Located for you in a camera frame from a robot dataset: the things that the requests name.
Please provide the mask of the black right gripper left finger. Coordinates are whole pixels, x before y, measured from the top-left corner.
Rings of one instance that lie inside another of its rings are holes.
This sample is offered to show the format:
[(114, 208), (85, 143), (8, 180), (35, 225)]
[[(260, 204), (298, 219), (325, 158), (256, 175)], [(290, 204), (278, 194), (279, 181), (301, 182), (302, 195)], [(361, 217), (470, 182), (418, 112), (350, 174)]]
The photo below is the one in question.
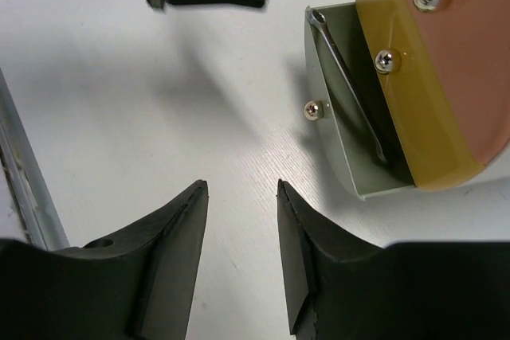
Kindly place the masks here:
[(84, 247), (1, 242), (4, 339), (183, 339), (202, 252), (208, 185)]

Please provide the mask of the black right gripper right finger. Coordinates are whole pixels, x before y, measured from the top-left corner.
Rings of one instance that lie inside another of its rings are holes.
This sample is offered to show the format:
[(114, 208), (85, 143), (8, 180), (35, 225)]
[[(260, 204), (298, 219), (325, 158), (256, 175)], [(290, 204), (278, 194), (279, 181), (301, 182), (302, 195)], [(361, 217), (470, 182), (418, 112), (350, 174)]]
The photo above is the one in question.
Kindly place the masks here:
[(371, 244), (286, 181), (277, 223), (288, 327), (297, 339), (506, 339), (509, 244)]

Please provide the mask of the silver combination wrench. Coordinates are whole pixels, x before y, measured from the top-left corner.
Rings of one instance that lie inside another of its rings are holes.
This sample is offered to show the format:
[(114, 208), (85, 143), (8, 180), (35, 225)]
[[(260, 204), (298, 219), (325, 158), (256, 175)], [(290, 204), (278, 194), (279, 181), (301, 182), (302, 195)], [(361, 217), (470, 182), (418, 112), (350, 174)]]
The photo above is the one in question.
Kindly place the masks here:
[(372, 127), (371, 121), (366, 113), (366, 108), (359, 100), (358, 94), (354, 87), (355, 85), (354, 78), (352, 77), (346, 62), (343, 59), (343, 56), (339, 51), (337, 44), (335, 43), (335, 40), (329, 31), (328, 21), (326, 17), (318, 9), (311, 8), (310, 6), (306, 8), (305, 16), (308, 21), (308, 24), (315, 27), (319, 31), (321, 37), (324, 39), (325, 45), (328, 47), (331, 57), (335, 62), (341, 76), (343, 77), (343, 80), (345, 81), (347, 88), (351, 93), (357, 108), (359, 109), (359, 113), (361, 114), (365, 121), (365, 124), (367, 125), (368, 131), (371, 133), (371, 136), (375, 144), (375, 151), (379, 160), (382, 163), (387, 164), (387, 158), (383, 152), (383, 146), (380, 143), (374, 128)]

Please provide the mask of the grey bottom drawer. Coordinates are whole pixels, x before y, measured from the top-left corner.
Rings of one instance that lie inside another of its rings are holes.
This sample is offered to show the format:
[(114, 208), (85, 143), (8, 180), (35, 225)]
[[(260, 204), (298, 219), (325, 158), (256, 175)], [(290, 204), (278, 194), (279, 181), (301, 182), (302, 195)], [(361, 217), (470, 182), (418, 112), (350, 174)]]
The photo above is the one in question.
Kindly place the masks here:
[(304, 114), (316, 123), (335, 176), (345, 190), (361, 200), (414, 187), (355, 5), (312, 8), (327, 19), (387, 158), (387, 164), (379, 160), (371, 133), (324, 39), (308, 24), (304, 13), (304, 54), (312, 96), (305, 104)]

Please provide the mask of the orange top drawer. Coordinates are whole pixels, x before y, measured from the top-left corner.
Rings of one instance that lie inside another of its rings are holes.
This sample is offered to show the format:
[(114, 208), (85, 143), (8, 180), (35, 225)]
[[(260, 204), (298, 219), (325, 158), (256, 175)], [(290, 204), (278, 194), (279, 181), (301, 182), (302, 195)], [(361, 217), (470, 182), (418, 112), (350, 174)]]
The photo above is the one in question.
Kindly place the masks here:
[(473, 157), (490, 163), (509, 140), (509, 0), (410, 9)]

